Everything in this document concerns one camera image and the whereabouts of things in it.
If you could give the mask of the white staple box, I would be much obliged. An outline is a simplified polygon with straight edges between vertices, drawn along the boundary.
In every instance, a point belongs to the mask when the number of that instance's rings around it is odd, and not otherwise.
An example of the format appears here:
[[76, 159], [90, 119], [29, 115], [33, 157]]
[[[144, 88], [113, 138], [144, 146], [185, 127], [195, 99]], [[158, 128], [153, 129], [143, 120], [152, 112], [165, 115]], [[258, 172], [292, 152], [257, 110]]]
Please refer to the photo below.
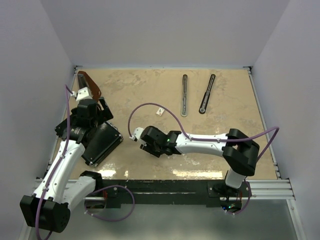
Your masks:
[[162, 107], [159, 107], [158, 110], [157, 110], [157, 112], [156, 112], [156, 115], [162, 116], [164, 112], [165, 112], [165, 109], [162, 108]]

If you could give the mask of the grey deli stapler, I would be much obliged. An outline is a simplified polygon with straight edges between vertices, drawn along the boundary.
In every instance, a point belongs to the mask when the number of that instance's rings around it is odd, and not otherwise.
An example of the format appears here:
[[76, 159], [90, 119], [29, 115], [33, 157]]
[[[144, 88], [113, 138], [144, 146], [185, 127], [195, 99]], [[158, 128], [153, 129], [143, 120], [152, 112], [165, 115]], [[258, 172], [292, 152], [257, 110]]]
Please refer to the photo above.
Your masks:
[[184, 74], [182, 76], [182, 100], [181, 100], [181, 111], [180, 111], [180, 114], [182, 117], [186, 117], [188, 115], [187, 94], [188, 94], [188, 76]]

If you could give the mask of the black stapler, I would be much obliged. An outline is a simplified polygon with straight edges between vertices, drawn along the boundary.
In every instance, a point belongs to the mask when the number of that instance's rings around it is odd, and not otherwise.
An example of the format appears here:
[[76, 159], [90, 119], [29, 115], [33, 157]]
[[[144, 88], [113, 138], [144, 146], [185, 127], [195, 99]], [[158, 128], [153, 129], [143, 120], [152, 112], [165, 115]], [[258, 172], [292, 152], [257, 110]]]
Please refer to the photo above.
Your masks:
[[206, 113], [207, 105], [208, 105], [208, 102], [209, 102], [209, 99], [210, 99], [211, 90], [212, 90], [215, 78], [216, 78], [216, 75], [215, 74], [211, 74], [209, 82], [208, 82], [207, 89], [206, 89], [206, 91], [204, 93], [204, 96], [202, 98], [202, 101], [201, 101], [201, 104], [200, 104], [200, 107], [199, 107], [199, 110], [198, 110], [198, 112], [200, 114], [205, 114]]

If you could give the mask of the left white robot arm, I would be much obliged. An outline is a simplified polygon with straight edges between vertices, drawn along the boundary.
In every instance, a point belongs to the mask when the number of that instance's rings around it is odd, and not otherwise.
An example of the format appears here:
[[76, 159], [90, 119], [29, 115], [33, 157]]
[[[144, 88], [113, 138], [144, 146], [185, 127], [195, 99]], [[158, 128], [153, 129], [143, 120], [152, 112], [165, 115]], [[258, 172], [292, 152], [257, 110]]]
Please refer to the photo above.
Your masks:
[[75, 186], [66, 189], [76, 162], [93, 143], [98, 128], [114, 116], [103, 97], [80, 100], [67, 118], [55, 127], [61, 139], [59, 151], [45, 177], [32, 195], [24, 195], [19, 203], [29, 227], [61, 233], [71, 211], [88, 194], [99, 196], [104, 190], [102, 176], [84, 171]]

